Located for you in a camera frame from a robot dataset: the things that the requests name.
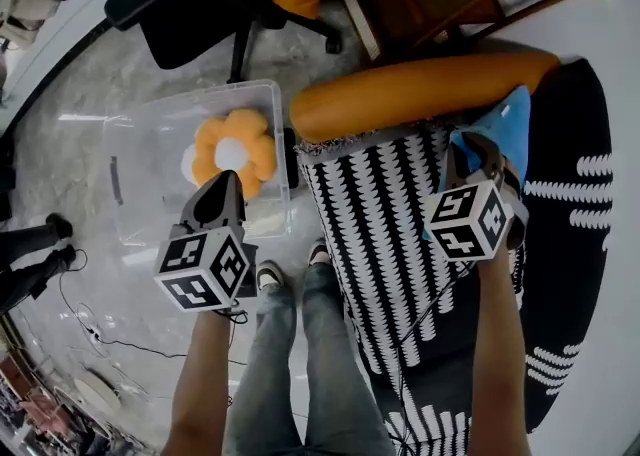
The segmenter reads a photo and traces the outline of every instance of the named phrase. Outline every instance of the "orange flower plush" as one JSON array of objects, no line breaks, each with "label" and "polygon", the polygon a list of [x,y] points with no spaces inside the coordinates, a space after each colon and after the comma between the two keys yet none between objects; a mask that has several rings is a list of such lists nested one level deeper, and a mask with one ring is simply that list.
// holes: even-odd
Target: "orange flower plush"
[{"label": "orange flower plush", "polygon": [[266,118],[252,109],[236,109],[227,118],[212,117],[196,133],[193,177],[202,186],[222,170],[234,170],[249,200],[276,172],[276,146],[265,134]]}]

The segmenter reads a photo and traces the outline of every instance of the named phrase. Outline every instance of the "shoe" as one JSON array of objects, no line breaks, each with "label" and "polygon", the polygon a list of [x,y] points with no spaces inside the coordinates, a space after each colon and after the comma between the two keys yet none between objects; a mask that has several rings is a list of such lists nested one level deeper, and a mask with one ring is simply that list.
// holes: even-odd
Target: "shoe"
[{"label": "shoe", "polygon": [[69,244],[61,250],[53,250],[47,258],[57,260],[60,262],[62,271],[68,271],[73,261],[76,260],[76,249]]},{"label": "shoe", "polygon": [[256,267],[256,284],[261,291],[267,285],[282,287],[285,285],[284,276],[278,265],[272,260],[265,260]]},{"label": "shoe", "polygon": [[322,262],[324,264],[331,265],[331,257],[329,256],[329,250],[327,250],[327,243],[324,239],[318,239],[309,252],[309,267]]},{"label": "shoe", "polygon": [[56,212],[49,214],[45,223],[55,227],[56,234],[58,234],[58,238],[60,239],[66,239],[73,235],[73,225]]}]

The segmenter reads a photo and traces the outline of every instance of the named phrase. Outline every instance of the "orange cylindrical pillow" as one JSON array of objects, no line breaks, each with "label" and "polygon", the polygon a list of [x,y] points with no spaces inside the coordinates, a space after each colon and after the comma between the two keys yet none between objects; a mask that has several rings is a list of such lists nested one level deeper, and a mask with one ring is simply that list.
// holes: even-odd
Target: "orange cylindrical pillow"
[{"label": "orange cylindrical pillow", "polygon": [[267,120],[252,109],[236,109],[225,118],[205,120],[196,133],[193,178],[202,186],[222,170],[234,170],[242,194],[250,200],[276,172],[276,145],[265,131]]},{"label": "orange cylindrical pillow", "polygon": [[291,122],[311,143],[488,106],[515,87],[533,93],[559,65],[543,52],[473,54],[390,65],[303,90]]}]

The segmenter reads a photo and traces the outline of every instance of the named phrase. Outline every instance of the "black and white rug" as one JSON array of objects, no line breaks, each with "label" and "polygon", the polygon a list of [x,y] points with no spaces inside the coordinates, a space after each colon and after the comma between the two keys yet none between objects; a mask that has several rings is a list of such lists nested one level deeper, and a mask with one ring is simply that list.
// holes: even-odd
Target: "black and white rug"
[{"label": "black and white rug", "polygon": [[[418,453],[457,456],[466,453],[471,425],[478,277],[421,237],[422,203],[437,190],[451,129],[381,131],[307,147],[299,160],[389,432]],[[523,196],[531,217],[524,245],[510,255],[529,431],[568,378],[595,308],[611,224],[610,154],[606,102],[589,64],[551,72],[532,97]]]}]

